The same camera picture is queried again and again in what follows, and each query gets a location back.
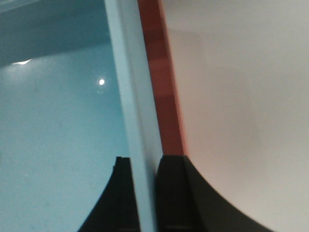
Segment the white wall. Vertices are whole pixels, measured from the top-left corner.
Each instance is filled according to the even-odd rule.
[[[309,231],[309,4],[164,0],[188,154],[237,208]]]

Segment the black curved edge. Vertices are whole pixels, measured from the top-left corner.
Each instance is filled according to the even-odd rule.
[[[140,232],[129,158],[116,158],[105,190],[78,232]]]
[[[163,156],[156,178],[160,232],[272,232],[225,200],[187,156]]]

